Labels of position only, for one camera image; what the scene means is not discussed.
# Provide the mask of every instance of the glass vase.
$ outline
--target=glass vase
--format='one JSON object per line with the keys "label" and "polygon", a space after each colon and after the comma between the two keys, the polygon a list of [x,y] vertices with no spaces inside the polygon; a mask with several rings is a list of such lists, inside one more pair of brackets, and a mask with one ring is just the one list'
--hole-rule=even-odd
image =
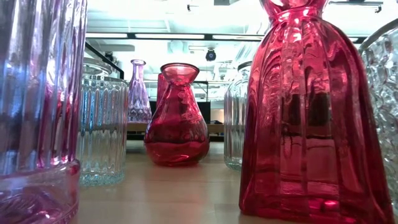
{"label": "glass vase", "polygon": [[134,59],[132,63],[132,78],[129,86],[129,116],[128,122],[149,123],[152,117],[149,98],[144,83],[145,61]]}
{"label": "glass vase", "polygon": [[[85,66],[93,64],[85,58]],[[127,82],[96,75],[109,65],[83,72],[80,127],[76,156],[81,164],[83,186],[115,184],[124,178],[127,136]]]}
{"label": "glass vase", "polygon": [[384,158],[393,209],[397,217],[398,19],[391,21],[369,36],[360,46],[359,52],[365,62],[368,74],[377,134]]}
{"label": "glass vase", "polygon": [[0,1],[0,11],[0,223],[69,223],[86,1]]}
{"label": "glass vase", "polygon": [[209,150],[207,125],[191,88],[199,68],[169,63],[161,71],[169,85],[144,136],[147,154],[162,166],[194,165]]}
{"label": "glass vase", "polygon": [[251,62],[238,66],[238,75],[224,96],[224,162],[233,170],[242,168],[250,66]]}
{"label": "glass vase", "polygon": [[163,97],[165,90],[167,89],[167,85],[169,83],[164,78],[163,74],[159,74],[157,76],[157,95],[156,95],[156,108],[159,106],[160,100]]}
{"label": "glass vase", "polygon": [[366,74],[326,0],[262,0],[239,206],[311,223],[394,223]]}

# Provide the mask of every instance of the glassware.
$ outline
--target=glassware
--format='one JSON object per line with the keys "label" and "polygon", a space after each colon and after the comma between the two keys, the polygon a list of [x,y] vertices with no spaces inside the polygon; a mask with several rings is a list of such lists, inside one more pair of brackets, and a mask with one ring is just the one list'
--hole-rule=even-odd
{"label": "glassware", "polygon": [[80,184],[84,186],[122,181],[126,158],[127,82],[96,75],[110,66],[85,58],[85,65],[94,63],[98,68],[83,72],[81,89],[76,156],[81,164]]}
{"label": "glassware", "polygon": [[131,60],[133,70],[129,87],[129,119],[132,123],[149,123],[152,117],[149,98],[144,83],[145,61]]}
{"label": "glassware", "polygon": [[169,85],[145,133],[148,156],[162,166],[194,165],[207,155],[210,145],[191,89],[199,68],[168,63],[160,69]]}
{"label": "glassware", "polygon": [[250,66],[251,62],[238,66],[238,76],[228,86],[224,98],[224,162],[234,170],[242,168]]}
{"label": "glassware", "polygon": [[69,223],[86,1],[0,1],[0,11],[0,223]]}
{"label": "glassware", "polygon": [[159,75],[157,76],[156,108],[158,107],[160,100],[163,97],[164,91],[166,91],[167,89],[167,85],[169,85],[169,83],[164,78],[163,74],[159,73]]}
{"label": "glassware", "polygon": [[394,223],[366,75],[326,0],[262,0],[239,206],[312,223]]}
{"label": "glassware", "polygon": [[359,52],[368,73],[368,85],[384,157],[387,182],[398,216],[398,19],[369,36]]}

